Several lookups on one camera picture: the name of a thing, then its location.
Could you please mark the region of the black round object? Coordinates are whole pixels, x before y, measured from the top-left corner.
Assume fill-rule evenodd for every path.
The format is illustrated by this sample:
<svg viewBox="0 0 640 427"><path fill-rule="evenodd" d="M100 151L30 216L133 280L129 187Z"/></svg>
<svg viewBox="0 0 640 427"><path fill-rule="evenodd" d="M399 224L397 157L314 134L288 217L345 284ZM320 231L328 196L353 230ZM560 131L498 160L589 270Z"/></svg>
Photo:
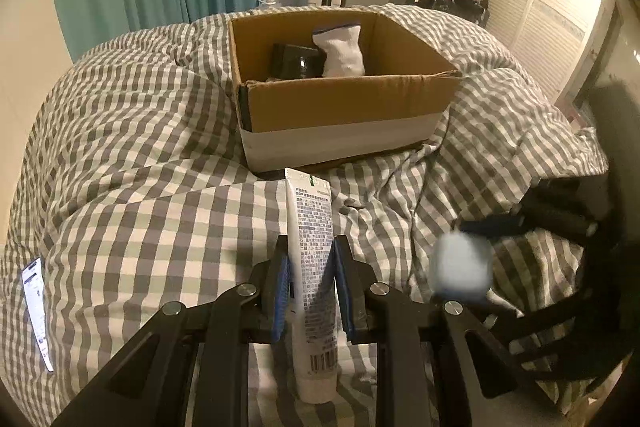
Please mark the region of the black round object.
<svg viewBox="0 0 640 427"><path fill-rule="evenodd" d="M326 54L318 48L275 44L271 50L270 76L280 80L317 78L322 76Z"/></svg>

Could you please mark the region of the grey checkered duvet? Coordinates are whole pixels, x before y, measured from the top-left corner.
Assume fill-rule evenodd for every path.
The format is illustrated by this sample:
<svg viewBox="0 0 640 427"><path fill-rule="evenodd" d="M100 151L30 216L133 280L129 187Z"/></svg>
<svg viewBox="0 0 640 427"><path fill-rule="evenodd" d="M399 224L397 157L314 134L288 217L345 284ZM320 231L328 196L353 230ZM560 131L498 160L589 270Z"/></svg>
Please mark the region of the grey checkered duvet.
<svg viewBox="0 0 640 427"><path fill-rule="evenodd" d="M603 172L515 57L466 20L382 5L460 70L426 142L330 169L334 228L380 280L431 295L428 260L457 219L509 208L541 178ZM208 303L286 230L285 186L245 165L229 17L130 32L87 52L32 126L1 251L1 378L47 426L163 303ZM22 271L42 261L48 373Z"/></svg>

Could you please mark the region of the white sock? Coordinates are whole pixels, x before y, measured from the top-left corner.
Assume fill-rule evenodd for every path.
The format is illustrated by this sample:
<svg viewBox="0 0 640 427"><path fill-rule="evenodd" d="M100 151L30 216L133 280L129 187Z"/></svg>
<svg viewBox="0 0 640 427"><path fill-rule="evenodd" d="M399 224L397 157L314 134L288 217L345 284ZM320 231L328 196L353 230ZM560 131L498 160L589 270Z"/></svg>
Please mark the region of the white sock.
<svg viewBox="0 0 640 427"><path fill-rule="evenodd" d="M326 54L323 77L361 77L366 70L359 46L359 24L315 31L312 40Z"/></svg>

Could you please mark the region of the brown cardboard box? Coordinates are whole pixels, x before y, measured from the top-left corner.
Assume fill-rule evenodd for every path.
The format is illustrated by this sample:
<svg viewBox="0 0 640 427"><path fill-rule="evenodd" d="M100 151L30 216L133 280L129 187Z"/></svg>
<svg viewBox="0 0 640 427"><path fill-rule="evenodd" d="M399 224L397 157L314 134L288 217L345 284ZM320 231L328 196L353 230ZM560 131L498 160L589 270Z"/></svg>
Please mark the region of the brown cardboard box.
<svg viewBox="0 0 640 427"><path fill-rule="evenodd" d="M356 29L363 72L276 69L278 46L306 51L324 30ZM458 91L454 64L385 6L267 11L229 23L231 72L250 170L305 167L427 140Z"/></svg>

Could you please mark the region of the light blue earbuds case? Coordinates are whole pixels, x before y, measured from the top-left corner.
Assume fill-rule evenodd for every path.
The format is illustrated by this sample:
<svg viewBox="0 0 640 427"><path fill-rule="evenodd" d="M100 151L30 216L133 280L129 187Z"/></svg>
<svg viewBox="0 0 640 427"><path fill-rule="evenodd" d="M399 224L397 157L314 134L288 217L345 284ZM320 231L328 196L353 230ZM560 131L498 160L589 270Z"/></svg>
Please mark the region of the light blue earbuds case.
<svg viewBox="0 0 640 427"><path fill-rule="evenodd" d="M484 300L492 284L492 247L482 236L452 231L437 239L428 281L435 295L462 301Z"/></svg>

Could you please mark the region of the white cream tube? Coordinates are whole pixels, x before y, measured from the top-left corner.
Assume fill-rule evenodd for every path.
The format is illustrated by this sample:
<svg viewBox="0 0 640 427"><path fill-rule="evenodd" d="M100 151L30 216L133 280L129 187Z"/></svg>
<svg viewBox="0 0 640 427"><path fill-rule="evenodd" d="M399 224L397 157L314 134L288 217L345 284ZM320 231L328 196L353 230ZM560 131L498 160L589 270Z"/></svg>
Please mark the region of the white cream tube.
<svg viewBox="0 0 640 427"><path fill-rule="evenodd" d="M285 185L296 388L303 402L323 404L334 399L337 380L331 187L292 168L285 170Z"/></svg>

